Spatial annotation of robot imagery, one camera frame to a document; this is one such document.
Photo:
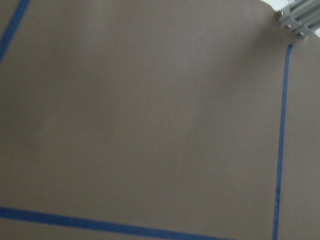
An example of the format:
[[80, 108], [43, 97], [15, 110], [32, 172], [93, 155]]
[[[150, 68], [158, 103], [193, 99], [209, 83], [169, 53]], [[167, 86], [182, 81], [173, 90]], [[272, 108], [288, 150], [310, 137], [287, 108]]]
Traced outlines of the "aluminium frame post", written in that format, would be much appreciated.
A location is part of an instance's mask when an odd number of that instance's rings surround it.
[[296, 0], [276, 12], [279, 25], [300, 38], [320, 29], [320, 1]]

